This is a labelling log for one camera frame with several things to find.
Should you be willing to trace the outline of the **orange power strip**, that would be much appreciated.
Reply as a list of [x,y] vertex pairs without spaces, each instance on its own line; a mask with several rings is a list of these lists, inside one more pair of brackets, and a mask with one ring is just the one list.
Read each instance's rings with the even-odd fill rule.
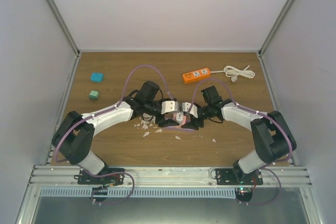
[[211,75],[211,71],[208,68],[202,68],[182,74],[182,79],[185,84],[198,82],[208,78]]

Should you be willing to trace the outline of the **pink white charger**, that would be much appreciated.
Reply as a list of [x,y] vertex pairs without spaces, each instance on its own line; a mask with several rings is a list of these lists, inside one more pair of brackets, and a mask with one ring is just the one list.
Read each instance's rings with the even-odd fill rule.
[[[173,120],[176,121],[176,114],[173,115]],[[181,125],[183,125],[185,123],[187,123],[187,116],[184,115],[184,120],[183,120],[182,124],[180,124],[178,127],[181,127]]]

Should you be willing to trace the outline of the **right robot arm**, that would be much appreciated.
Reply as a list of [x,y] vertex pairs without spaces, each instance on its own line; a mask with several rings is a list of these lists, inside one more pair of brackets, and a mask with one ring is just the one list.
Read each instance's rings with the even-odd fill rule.
[[287,156],[290,158],[297,143],[283,115],[278,111],[258,112],[239,105],[231,99],[223,100],[214,86],[202,90],[205,106],[196,103],[182,104],[182,111],[190,115],[190,121],[182,125],[184,129],[199,130],[205,120],[218,118],[238,124],[251,131],[254,150],[233,164],[233,180],[240,185],[256,176],[264,166]]

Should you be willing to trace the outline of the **green usb charger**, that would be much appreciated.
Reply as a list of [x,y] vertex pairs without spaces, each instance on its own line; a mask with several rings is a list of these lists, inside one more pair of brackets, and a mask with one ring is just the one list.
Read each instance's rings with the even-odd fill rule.
[[99,97],[99,91],[91,90],[88,97],[90,101],[97,101]]

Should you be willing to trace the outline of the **purple power strip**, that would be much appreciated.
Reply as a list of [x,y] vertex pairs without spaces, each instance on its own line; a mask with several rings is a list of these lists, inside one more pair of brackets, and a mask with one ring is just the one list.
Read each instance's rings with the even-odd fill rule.
[[177,126],[168,126],[165,127],[166,130],[172,130],[172,131],[179,131],[179,132],[192,132],[193,130],[190,129],[183,129],[181,127],[177,127]]

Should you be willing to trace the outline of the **blue plug adapter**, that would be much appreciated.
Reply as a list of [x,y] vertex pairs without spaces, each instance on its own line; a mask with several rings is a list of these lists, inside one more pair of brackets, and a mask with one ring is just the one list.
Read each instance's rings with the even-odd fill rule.
[[90,80],[92,82],[97,82],[97,83],[100,83],[102,82],[104,79],[104,74],[103,73],[97,73],[97,72],[94,72],[91,74],[90,76]]

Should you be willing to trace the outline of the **white 66W charger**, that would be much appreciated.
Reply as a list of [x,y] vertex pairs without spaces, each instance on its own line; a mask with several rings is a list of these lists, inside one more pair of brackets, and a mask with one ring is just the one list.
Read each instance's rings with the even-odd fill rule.
[[176,121],[179,122],[179,124],[182,124],[183,120],[184,120],[183,112],[176,113]]

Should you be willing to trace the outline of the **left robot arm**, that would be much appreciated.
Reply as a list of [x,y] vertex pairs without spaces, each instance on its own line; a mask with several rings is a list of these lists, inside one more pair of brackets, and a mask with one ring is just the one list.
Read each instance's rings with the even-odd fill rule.
[[54,153],[62,154],[71,165],[83,168],[96,184],[103,184],[108,179],[108,166],[91,151],[93,138],[97,134],[144,114],[154,117],[158,127],[178,125],[175,120],[165,116],[177,112],[179,103],[175,98],[156,100],[158,93],[162,93],[161,88],[152,81],[146,81],[140,90],[132,91],[104,109],[85,114],[69,112],[52,138]]

